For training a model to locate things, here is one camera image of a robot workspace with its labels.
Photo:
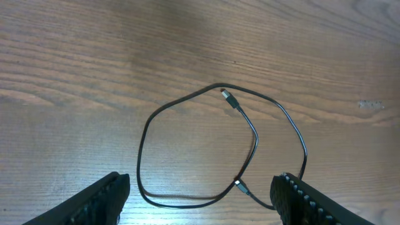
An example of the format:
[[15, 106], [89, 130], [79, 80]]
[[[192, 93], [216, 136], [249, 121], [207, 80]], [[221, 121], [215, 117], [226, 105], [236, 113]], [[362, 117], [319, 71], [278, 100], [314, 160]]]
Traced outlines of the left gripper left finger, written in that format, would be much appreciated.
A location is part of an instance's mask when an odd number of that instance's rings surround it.
[[24, 225], [117, 225], [129, 193], [129, 175], [111, 172]]

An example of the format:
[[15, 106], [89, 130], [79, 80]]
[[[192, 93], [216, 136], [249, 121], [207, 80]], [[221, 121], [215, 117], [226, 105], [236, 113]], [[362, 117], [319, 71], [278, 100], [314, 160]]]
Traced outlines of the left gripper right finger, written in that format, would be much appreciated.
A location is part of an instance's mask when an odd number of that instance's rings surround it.
[[285, 225], [373, 225], [291, 173], [273, 177], [270, 198]]

